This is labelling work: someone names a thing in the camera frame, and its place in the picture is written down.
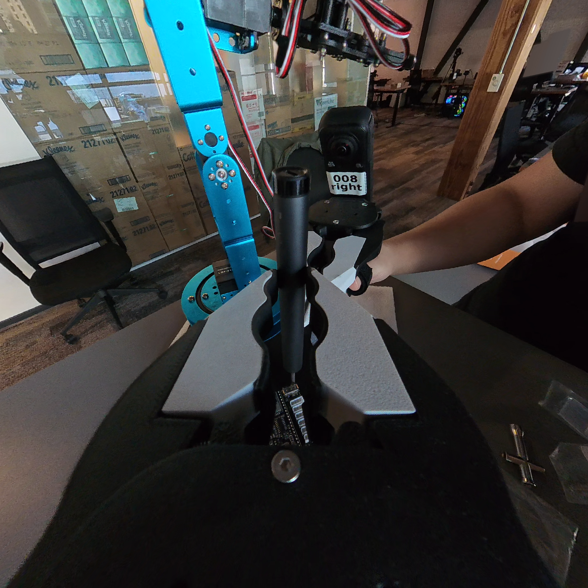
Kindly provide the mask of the black circuit board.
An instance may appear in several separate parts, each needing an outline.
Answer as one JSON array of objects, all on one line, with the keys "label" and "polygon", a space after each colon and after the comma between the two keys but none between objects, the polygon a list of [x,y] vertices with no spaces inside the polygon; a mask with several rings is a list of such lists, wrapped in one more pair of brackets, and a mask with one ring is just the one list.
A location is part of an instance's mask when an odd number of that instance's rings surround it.
[{"label": "black circuit board", "polygon": [[307,446],[311,441],[307,432],[303,404],[298,385],[286,386],[275,393],[276,410],[270,434],[271,446]]}]

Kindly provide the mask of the person's black shirt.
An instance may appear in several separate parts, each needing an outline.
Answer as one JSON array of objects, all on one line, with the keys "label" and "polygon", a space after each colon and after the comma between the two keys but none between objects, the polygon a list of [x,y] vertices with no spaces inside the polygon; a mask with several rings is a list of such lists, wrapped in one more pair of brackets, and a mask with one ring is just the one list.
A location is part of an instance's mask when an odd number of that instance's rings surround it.
[{"label": "person's black shirt", "polygon": [[587,371],[587,121],[558,138],[552,155],[583,186],[569,223],[454,307]]}]

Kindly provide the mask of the metal cross socket wrench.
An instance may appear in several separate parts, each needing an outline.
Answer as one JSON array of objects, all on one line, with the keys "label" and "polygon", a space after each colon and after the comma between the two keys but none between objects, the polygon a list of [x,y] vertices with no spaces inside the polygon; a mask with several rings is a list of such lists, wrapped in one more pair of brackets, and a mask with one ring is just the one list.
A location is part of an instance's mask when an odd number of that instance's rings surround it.
[{"label": "metal cross socket wrench", "polygon": [[501,456],[509,463],[515,464],[520,469],[520,476],[522,483],[536,487],[536,482],[533,477],[533,472],[545,473],[545,468],[533,463],[528,456],[528,451],[525,442],[525,434],[522,428],[515,423],[509,425],[513,443],[515,447],[515,454],[503,452]]}]

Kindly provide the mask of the wooden pillar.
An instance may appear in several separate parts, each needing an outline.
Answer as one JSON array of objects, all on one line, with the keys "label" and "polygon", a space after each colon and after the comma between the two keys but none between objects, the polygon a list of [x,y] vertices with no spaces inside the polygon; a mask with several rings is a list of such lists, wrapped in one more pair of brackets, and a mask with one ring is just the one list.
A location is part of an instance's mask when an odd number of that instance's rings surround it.
[{"label": "wooden pillar", "polygon": [[[460,201],[469,193],[551,3],[503,1],[438,196]],[[499,72],[504,74],[499,91],[486,92]]]}]

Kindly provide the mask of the large clear zip bag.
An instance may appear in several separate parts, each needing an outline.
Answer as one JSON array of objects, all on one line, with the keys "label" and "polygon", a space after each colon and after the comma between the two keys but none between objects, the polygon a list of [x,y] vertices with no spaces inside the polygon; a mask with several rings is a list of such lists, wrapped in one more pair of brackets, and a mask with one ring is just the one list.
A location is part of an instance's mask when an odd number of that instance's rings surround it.
[{"label": "large clear zip bag", "polygon": [[505,483],[522,525],[548,571],[560,587],[569,573],[578,527],[532,491],[506,475]]}]

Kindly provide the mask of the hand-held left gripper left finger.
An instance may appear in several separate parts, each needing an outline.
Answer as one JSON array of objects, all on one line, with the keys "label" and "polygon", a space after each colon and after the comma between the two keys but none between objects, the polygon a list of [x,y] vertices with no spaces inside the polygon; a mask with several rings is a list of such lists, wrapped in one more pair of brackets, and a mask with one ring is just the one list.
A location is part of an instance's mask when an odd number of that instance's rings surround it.
[{"label": "hand-held left gripper left finger", "polygon": [[162,408],[202,419],[236,439],[267,443],[276,411],[264,337],[273,327],[275,272],[265,272],[203,324]]}]

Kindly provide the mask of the grey desk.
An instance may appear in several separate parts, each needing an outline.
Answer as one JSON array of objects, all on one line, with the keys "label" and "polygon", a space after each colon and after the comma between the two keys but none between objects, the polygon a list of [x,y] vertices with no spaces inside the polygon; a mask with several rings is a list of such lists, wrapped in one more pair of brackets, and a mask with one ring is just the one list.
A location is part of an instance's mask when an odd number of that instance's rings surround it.
[{"label": "grey desk", "polygon": [[[568,587],[587,586],[587,507],[569,503],[549,456],[581,443],[540,407],[550,383],[587,393],[587,375],[396,278],[398,333],[459,395],[492,451],[511,448],[510,423],[546,468],[535,492],[579,526]],[[183,325],[173,303],[1,391],[1,587],[47,528],[98,425]]]}]

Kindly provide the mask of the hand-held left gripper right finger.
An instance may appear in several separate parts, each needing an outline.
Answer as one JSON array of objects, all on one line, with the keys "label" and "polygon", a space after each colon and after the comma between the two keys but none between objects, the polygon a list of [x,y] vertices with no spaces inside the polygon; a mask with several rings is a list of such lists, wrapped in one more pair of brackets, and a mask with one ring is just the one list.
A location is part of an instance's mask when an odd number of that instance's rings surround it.
[{"label": "hand-held left gripper right finger", "polygon": [[415,415],[375,320],[317,270],[307,272],[310,322],[301,371],[310,432],[346,422]]}]

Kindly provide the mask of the person's right forearm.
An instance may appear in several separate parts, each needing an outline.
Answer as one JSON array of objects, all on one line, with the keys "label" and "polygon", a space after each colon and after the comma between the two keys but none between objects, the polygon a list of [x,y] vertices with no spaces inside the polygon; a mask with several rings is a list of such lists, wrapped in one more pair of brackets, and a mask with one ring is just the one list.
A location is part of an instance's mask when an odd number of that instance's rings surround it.
[{"label": "person's right forearm", "polygon": [[550,156],[390,240],[391,275],[485,261],[569,221],[582,186]]}]

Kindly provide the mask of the person's right hand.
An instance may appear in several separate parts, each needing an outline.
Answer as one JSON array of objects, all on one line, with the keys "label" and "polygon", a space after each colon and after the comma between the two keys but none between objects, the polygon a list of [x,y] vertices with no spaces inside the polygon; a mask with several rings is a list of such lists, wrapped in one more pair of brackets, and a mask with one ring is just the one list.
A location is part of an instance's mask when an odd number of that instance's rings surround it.
[{"label": "person's right hand", "polygon": [[349,296],[359,296],[367,290],[369,285],[399,273],[398,268],[401,267],[401,262],[396,259],[399,243],[396,237],[387,239],[382,243],[377,257],[357,268],[356,278],[346,291]]}]

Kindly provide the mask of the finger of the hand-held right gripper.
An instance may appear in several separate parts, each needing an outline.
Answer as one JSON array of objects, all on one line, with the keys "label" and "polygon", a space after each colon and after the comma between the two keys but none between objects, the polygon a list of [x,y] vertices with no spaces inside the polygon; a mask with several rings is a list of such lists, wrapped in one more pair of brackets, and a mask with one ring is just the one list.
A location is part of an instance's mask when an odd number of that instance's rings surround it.
[{"label": "finger of the hand-held right gripper", "polygon": [[327,243],[314,231],[307,234],[307,265],[314,269],[327,267]]},{"label": "finger of the hand-held right gripper", "polygon": [[334,242],[334,260],[322,270],[325,279],[346,293],[356,279],[355,263],[366,239],[347,236]]}]

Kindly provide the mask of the black office chair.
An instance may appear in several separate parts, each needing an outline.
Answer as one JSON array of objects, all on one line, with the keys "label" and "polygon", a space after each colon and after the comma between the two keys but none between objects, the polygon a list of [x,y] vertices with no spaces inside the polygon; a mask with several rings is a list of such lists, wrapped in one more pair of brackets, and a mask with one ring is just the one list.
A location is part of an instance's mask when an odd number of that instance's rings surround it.
[{"label": "black office chair", "polygon": [[324,158],[320,151],[310,147],[299,147],[290,153],[284,166],[308,170],[310,176],[309,207],[316,202],[323,201],[326,198],[325,195],[329,194]]},{"label": "black office chair", "polygon": [[113,296],[167,292],[156,288],[120,288],[130,279],[132,262],[109,208],[92,212],[52,157],[1,168],[1,234],[33,268],[28,278],[1,252],[1,264],[29,286],[41,304],[77,300],[81,310],[61,331],[68,331],[99,303],[105,303],[122,328]]}]

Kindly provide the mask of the black electric screwdriver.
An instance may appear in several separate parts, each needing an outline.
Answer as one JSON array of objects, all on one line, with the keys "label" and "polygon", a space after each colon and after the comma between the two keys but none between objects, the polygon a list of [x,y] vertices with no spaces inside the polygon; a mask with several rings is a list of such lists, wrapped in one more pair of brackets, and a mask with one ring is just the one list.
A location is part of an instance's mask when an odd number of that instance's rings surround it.
[{"label": "black electric screwdriver", "polygon": [[272,173],[277,287],[283,367],[292,379],[303,366],[310,175],[296,166]]}]

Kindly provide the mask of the small clear plastic bag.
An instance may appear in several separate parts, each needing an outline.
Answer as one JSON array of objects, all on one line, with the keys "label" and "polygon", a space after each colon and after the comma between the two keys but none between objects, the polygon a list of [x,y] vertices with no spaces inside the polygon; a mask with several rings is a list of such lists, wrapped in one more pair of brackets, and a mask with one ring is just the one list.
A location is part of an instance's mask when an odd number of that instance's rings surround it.
[{"label": "small clear plastic bag", "polygon": [[587,445],[559,443],[549,459],[567,501],[587,505]]},{"label": "small clear plastic bag", "polygon": [[539,405],[587,439],[587,400],[562,383],[552,380]]}]

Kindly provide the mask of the white foam sheet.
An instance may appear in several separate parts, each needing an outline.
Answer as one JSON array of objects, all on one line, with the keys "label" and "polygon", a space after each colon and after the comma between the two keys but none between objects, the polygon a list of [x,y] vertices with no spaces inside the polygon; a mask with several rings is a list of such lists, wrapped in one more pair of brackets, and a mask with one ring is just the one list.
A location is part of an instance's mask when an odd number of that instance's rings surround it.
[{"label": "white foam sheet", "polygon": [[[208,286],[209,280],[201,288],[200,294],[194,294],[195,300],[190,302],[189,296],[192,296],[192,286],[187,285],[187,295],[182,294],[182,310],[187,321],[193,325],[200,320],[205,320],[210,314],[229,303],[238,294],[229,292],[224,295],[220,293],[220,286],[216,290]],[[384,320],[395,332],[398,331],[396,314],[394,308],[393,289],[384,286],[380,288],[381,292],[376,293],[376,288],[368,289],[360,296],[351,296],[351,300],[357,302],[375,319]]]}]

